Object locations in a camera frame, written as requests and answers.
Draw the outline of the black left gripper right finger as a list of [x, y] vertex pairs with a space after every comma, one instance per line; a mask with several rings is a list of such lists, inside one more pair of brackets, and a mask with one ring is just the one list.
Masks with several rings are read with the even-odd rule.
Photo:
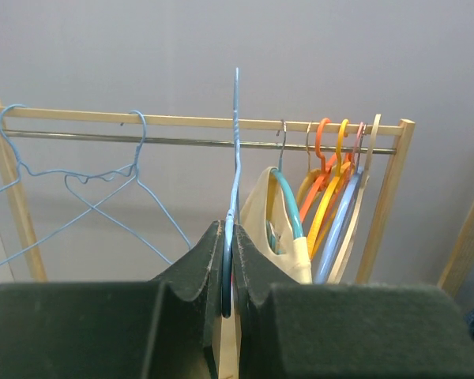
[[301, 284], [233, 236], [242, 378], [474, 378], [474, 342], [433, 286]]

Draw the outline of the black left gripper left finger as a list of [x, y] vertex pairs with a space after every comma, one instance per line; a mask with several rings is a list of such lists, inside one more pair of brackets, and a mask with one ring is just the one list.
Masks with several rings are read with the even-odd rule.
[[215, 378], [224, 225], [155, 278], [1, 283], [0, 378]]

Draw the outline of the teal plastic hanger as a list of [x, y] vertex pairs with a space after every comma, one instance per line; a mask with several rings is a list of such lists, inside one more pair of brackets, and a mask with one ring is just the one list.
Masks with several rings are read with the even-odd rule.
[[[278, 159], [278, 167], [273, 168], [271, 173], [274, 175], [276, 182], [280, 185], [285, 207], [288, 215], [288, 220], [292, 226], [293, 238], [302, 238], [303, 237], [303, 226], [299, 216], [298, 206], [296, 204], [295, 197], [293, 195], [292, 189], [288, 184], [287, 179], [282, 173], [283, 167], [283, 154], [287, 141], [287, 123], [285, 120], [281, 120], [282, 130], [284, 133], [282, 145], [280, 147], [280, 155]], [[273, 225], [270, 220], [266, 220], [266, 231], [269, 247], [276, 255], [281, 255], [283, 251], [280, 248], [280, 235], [273, 229]]]

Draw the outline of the beige garment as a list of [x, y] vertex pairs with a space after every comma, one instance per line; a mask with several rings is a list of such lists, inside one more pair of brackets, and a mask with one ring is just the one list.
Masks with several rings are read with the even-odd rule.
[[301, 284], [311, 284], [307, 238], [295, 196], [277, 167], [264, 169], [240, 211], [240, 221], [257, 249]]

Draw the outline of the light blue wire hanger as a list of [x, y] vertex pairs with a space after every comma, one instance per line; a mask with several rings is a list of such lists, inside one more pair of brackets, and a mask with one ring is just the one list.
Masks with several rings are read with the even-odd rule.
[[234, 140], [235, 173], [231, 186], [230, 204], [224, 224], [224, 249], [222, 261], [221, 282], [221, 316], [231, 316], [231, 278], [232, 278], [232, 241], [235, 222], [239, 221], [239, 182], [242, 170], [240, 158], [240, 132], [239, 132], [239, 67], [235, 68], [234, 93], [233, 93], [233, 117], [232, 129]]
[[26, 260], [31, 277], [35, 281], [45, 282], [47, 281], [47, 271], [43, 263], [43, 258], [41, 257], [40, 245], [69, 228], [91, 212], [99, 213], [111, 222], [116, 223], [117, 220], [104, 212], [100, 206], [105, 204], [113, 196], [117, 195], [125, 188], [125, 186], [120, 186], [95, 204], [87, 201], [81, 195], [74, 193], [73, 195], [81, 203], [86, 205], [86, 209], [80, 215], [75, 216], [73, 219], [66, 222], [61, 227], [58, 227], [47, 236], [38, 238], [35, 227], [33, 226], [27, 192], [24, 187], [24, 179], [26, 177], [38, 179], [48, 176], [61, 176], [64, 180], [74, 178], [80, 184], [87, 185], [90, 182], [95, 181], [112, 182], [117, 178], [124, 178], [126, 180], [125, 185], [129, 185], [137, 179], [139, 174], [139, 156], [145, 135], [142, 135], [137, 143], [132, 162], [124, 167], [112, 169], [99, 174], [89, 174], [62, 168], [35, 171], [21, 157], [19, 148], [14, 144], [12, 138], [7, 135], [7, 128], [5, 125], [6, 116], [11, 111], [16, 109], [23, 110], [25, 108], [26, 106], [23, 104], [13, 104], [0, 111], [0, 174], [3, 179], [3, 185], [0, 187], [0, 195], [8, 197], [10, 211], [13, 216], [13, 221], [16, 224], [18, 237], [21, 243], [20, 251], [11, 254], [9, 257], [5, 258], [4, 261], [1, 261], [0, 267], [7, 265], [19, 257], [23, 257]]
[[[164, 213], [164, 215], [168, 218], [168, 220], [173, 224], [177, 232], [181, 235], [181, 237], [184, 239], [185, 243], [187, 244], [187, 247], [190, 248], [191, 244], [189, 239], [187, 238], [186, 234], [182, 231], [181, 227], [175, 222], [174, 218], [172, 215], [169, 213], [169, 211], [165, 208], [165, 206], [162, 204], [158, 196], [145, 185], [141, 179], [140, 179], [140, 165], [139, 165], [139, 160], [140, 160], [140, 155], [141, 155], [141, 150], [142, 147], [145, 143], [146, 137], [147, 137], [147, 126], [146, 126], [146, 121], [145, 121], [145, 116], [137, 110], [133, 110], [130, 112], [131, 114], [134, 114], [139, 117], [141, 124], [142, 124], [142, 134], [141, 134], [141, 139], [137, 143], [137, 146], [135, 148], [135, 153], [134, 153], [134, 160], [132, 163], [119, 168], [118, 170], [113, 170], [113, 171], [108, 171], [102, 174], [95, 174], [95, 175], [83, 175], [83, 174], [76, 174], [75, 172], [68, 172], [64, 176], [64, 184], [66, 189], [74, 195], [79, 201], [84, 203], [85, 205], [88, 206], [88, 210], [84, 211], [81, 213], [79, 216], [75, 217], [72, 221], [70, 221], [67, 224], [67, 227], [81, 219], [83, 216], [85, 216], [87, 213], [90, 212], [96, 212], [102, 217], [106, 218], [107, 220], [110, 220], [113, 224], [117, 225], [118, 227], [121, 227], [123, 230], [129, 232], [132, 234], [135, 238], [137, 238], [139, 241], [141, 241], [144, 245], [146, 245], [148, 248], [150, 248], [154, 253], [156, 253], [159, 257], [162, 258], [163, 261], [165, 261], [168, 265], [172, 264], [172, 261], [169, 260], [164, 254], [162, 254], [153, 244], [148, 242], [144, 237], [140, 236], [134, 229], [126, 226], [124, 223], [121, 223], [118, 221], [116, 218], [108, 215], [105, 211], [100, 209], [100, 206], [104, 204], [106, 201], [110, 200], [114, 195], [120, 193], [122, 190], [124, 190], [128, 185], [134, 183], [137, 184], [140, 188], [142, 188], [155, 202], [156, 204], [160, 207], [160, 210]], [[103, 180], [104, 182], [111, 182], [113, 181], [116, 176], [122, 176], [124, 178], [127, 178], [127, 181], [124, 182], [118, 189], [116, 189], [114, 192], [110, 193], [100, 201], [97, 201], [95, 204], [90, 203], [87, 201], [84, 197], [82, 197], [79, 193], [77, 193], [74, 189], [71, 188], [71, 185], [69, 184], [69, 179], [70, 178], [76, 178], [80, 184], [86, 185], [93, 179], [98, 179], [98, 180]]]

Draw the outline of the beige plastic hanger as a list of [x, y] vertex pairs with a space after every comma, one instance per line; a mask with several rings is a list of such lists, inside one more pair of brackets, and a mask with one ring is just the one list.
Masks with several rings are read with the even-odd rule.
[[340, 228], [338, 230], [337, 240], [332, 238], [334, 243], [331, 250], [331, 265], [329, 266], [331, 270], [326, 279], [328, 283], [340, 282], [352, 253], [359, 223], [359, 213], [368, 183], [381, 117], [380, 114], [375, 115], [365, 164], [363, 167], [357, 167], [356, 173], [354, 174], [355, 178], [351, 178], [344, 192], [341, 205], [346, 205], [346, 213], [344, 217], [342, 217], [342, 215], [336, 216], [336, 220], [333, 223], [334, 226], [340, 226]]

